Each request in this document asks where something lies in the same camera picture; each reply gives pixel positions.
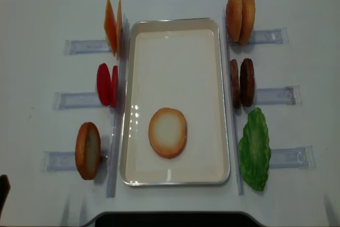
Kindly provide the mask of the clear lettuce holder rail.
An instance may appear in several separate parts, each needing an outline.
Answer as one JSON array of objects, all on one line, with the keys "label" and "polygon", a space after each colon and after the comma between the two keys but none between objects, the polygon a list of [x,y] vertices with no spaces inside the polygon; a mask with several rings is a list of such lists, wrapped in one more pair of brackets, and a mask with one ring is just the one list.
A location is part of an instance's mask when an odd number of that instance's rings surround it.
[{"label": "clear lettuce holder rail", "polygon": [[272,149],[270,169],[315,168],[312,146]]}]

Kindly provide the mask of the outer bun top right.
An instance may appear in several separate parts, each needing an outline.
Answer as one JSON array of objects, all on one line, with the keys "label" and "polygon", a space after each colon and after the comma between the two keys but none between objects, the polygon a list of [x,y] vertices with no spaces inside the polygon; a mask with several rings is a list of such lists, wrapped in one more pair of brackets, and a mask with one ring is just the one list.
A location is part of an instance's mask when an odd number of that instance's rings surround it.
[{"label": "outer bun top right", "polygon": [[242,25],[239,36],[239,44],[246,45],[251,37],[255,20],[255,1],[242,0]]}]

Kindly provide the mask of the white metal tray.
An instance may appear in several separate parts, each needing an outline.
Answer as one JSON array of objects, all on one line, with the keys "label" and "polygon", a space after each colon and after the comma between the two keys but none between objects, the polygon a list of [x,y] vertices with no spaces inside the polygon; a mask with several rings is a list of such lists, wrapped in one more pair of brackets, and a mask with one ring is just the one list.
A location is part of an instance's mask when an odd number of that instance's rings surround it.
[{"label": "white metal tray", "polygon": [[[128,186],[221,184],[230,173],[222,56],[210,18],[140,21],[130,33],[120,174]],[[185,145],[161,157],[150,143],[160,110],[185,118]]]}]

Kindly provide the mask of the clear cheese holder rail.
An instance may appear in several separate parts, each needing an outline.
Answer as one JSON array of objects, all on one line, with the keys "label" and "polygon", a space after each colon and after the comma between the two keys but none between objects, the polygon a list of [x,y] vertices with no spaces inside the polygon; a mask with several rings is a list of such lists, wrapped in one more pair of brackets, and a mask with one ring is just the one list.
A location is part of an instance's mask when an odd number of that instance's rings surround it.
[{"label": "clear cheese holder rail", "polygon": [[66,40],[65,55],[109,53],[111,47],[106,40]]}]

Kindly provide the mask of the inner bun top right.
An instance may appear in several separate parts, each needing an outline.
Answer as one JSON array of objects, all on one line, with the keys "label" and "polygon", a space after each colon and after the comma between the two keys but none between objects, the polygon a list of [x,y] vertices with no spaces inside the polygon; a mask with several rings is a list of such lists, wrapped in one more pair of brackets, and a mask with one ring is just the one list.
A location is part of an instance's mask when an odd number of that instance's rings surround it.
[{"label": "inner bun top right", "polygon": [[232,42],[238,42],[242,25],[242,0],[228,0],[226,4],[226,29]]}]

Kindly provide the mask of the clear patty holder rail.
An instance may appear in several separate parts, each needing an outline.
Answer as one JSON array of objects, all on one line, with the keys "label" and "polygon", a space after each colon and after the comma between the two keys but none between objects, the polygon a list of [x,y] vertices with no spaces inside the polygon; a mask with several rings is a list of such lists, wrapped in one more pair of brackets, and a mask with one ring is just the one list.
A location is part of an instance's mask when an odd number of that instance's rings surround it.
[{"label": "clear patty holder rail", "polygon": [[253,104],[255,105],[301,105],[300,87],[257,89]]}]

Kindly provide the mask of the green lettuce leaf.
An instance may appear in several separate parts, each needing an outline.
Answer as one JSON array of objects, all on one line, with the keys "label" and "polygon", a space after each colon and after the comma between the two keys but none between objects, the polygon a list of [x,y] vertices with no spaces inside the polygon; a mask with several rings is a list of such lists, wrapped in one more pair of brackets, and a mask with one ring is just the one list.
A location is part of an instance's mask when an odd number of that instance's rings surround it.
[{"label": "green lettuce leaf", "polygon": [[243,181],[257,192],[263,192],[268,180],[271,149],[266,118],[260,108],[248,114],[239,142],[240,171]]}]

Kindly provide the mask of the black base at table edge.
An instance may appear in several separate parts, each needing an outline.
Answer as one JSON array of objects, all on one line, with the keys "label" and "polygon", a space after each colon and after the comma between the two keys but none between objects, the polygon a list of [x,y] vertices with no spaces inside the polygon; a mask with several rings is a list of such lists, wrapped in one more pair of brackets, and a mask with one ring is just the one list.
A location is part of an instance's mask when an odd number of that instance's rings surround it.
[{"label": "black base at table edge", "polygon": [[95,226],[259,226],[238,213],[115,213],[105,214]]}]

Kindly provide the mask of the inner red tomato slice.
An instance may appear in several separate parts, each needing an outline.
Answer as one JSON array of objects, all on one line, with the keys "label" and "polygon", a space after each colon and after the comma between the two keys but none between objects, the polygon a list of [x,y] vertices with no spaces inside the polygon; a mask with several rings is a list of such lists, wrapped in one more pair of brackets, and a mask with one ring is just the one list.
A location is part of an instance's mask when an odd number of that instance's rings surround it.
[{"label": "inner red tomato slice", "polygon": [[110,106],[112,108],[116,107],[116,98],[117,98],[117,88],[118,88],[118,66],[113,66],[112,72],[112,80],[110,87]]}]

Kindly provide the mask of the red tomato slice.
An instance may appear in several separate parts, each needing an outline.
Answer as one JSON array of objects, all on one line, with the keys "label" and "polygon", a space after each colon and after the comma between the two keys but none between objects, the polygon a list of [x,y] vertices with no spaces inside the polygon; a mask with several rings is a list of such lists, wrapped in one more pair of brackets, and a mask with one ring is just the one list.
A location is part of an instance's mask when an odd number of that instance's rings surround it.
[{"label": "red tomato slice", "polygon": [[118,66],[113,66],[112,72],[112,80],[110,87],[110,106],[112,108],[116,107],[116,98],[117,98],[117,88],[118,88]]},{"label": "red tomato slice", "polygon": [[106,63],[101,64],[97,71],[97,92],[102,105],[110,104],[111,77]]}]

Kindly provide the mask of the flat bread slice on tray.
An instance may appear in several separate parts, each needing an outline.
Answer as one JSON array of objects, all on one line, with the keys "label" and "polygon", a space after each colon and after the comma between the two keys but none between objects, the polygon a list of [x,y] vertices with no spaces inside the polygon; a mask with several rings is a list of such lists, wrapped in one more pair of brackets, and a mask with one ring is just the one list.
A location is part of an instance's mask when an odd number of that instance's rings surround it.
[{"label": "flat bread slice on tray", "polygon": [[186,119],[182,112],[174,108],[161,108],[149,123],[150,145],[159,156],[174,158],[186,145],[186,130]]}]

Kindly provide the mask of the upright bread slice left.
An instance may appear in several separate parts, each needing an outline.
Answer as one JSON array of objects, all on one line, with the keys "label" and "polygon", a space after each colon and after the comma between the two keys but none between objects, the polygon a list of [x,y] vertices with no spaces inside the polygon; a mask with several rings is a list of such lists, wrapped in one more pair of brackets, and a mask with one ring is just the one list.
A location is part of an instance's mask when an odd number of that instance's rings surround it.
[{"label": "upright bread slice left", "polygon": [[75,164],[84,180],[93,180],[100,163],[101,139],[92,122],[80,126],[75,146]]}]

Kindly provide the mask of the inner orange cheese slice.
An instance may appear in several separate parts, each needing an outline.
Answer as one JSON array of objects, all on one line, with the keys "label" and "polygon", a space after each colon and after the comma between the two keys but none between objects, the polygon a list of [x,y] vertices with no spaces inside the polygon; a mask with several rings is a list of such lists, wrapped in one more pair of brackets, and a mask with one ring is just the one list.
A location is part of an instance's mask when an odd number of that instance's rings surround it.
[{"label": "inner orange cheese slice", "polygon": [[116,23],[117,57],[118,58],[121,57],[122,36],[123,36],[122,7],[121,7],[121,0],[119,0],[118,9],[117,9],[117,23]]}]

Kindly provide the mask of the clear bread holder rail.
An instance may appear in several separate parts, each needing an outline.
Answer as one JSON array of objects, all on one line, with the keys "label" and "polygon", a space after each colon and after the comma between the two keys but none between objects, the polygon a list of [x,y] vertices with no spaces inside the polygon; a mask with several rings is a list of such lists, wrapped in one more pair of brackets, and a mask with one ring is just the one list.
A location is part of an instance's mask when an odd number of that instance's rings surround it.
[{"label": "clear bread holder rail", "polygon": [[77,171],[75,152],[44,151],[40,170],[42,172]]}]

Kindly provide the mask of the dark object bottom left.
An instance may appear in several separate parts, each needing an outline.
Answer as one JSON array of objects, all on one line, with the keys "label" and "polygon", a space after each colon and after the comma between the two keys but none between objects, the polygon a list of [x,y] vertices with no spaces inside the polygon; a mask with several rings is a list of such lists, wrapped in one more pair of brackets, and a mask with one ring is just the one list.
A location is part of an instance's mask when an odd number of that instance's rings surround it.
[{"label": "dark object bottom left", "polygon": [[3,174],[0,177],[0,214],[2,213],[3,207],[5,205],[7,196],[11,189],[8,176]]}]

